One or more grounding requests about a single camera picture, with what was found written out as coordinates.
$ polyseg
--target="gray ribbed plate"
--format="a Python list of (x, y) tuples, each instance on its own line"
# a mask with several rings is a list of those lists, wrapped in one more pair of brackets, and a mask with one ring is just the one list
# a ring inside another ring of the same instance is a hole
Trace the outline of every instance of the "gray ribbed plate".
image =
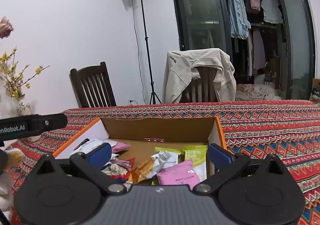
[(111, 196), (84, 225), (235, 225), (214, 200), (197, 196), (186, 185), (132, 186), (129, 193)]

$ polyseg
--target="closet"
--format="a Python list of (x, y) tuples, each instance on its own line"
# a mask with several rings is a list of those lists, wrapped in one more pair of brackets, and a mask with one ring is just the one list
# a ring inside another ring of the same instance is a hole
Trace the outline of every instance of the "closet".
[(271, 87), (274, 99), (308, 99), (315, 39), (307, 0), (174, 2), (180, 49), (220, 48), (228, 53), (237, 100), (255, 99), (244, 93), (251, 84)]

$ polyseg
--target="light stand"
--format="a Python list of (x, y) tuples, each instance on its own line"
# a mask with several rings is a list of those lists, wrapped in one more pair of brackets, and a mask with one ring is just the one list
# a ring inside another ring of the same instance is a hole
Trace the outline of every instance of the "light stand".
[(157, 96), (155, 89), (154, 89), (154, 82), (152, 78), (152, 70), (151, 70), (151, 62), (150, 62), (150, 53), (149, 53), (149, 45), (148, 45), (148, 36), (147, 36), (147, 28), (146, 28), (146, 20), (144, 18), (144, 9), (143, 9), (143, 0), (141, 0), (141, 8), (142, 8), (142, 17), (143, 17), (143, 26), (144, 26), (144, 34), (145, 34), (145, 40), (146, 40), (146, 46), (147, 46), (147, 54), (148, 54), (148, 63), (149, 63), (149, 71), (150, 71), (150, 80), (151, 80), (151, 97), (149, 104), (156, 104), (156, 98), (161, 104), (161, 101), (159, 97)]

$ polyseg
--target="table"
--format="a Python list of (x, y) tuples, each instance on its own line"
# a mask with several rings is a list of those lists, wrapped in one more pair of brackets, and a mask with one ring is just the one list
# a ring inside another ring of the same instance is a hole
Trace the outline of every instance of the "table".
[[(262, 159), (276, 153), (297, 181), (306, 199), (299, 224), (320, 223), (320, 107), (309, 101), (236, 101), (171, 105), (120, 106), (64, 111), (68, 125), (45, 132), (35, 143), (25, 139), (8, 149), (19, 148), (25, 160), (8, 170), (14, 193), (23, 184), (42, 154), (54, 152), (96, 117), (203, 118), (219, 117), (228, 150)], [(16, 213), (12, 224), (21, 224)]]

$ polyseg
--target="pink snack package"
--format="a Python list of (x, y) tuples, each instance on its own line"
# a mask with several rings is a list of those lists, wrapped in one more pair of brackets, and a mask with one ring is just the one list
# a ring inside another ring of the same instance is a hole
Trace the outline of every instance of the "pink snack package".
[(192, 167), (192, 159), (167, 167), (158, 172), (157, 177), (161, 185), (188, 184), (192, 190), (200, 183), (200, 179)]
[(121, 142), (117, 142), (117, 144), (112, 148), (113, 153), (117, 153), (120, 151), (124, 151), (130, 147), (130, 144), (125, 144)]

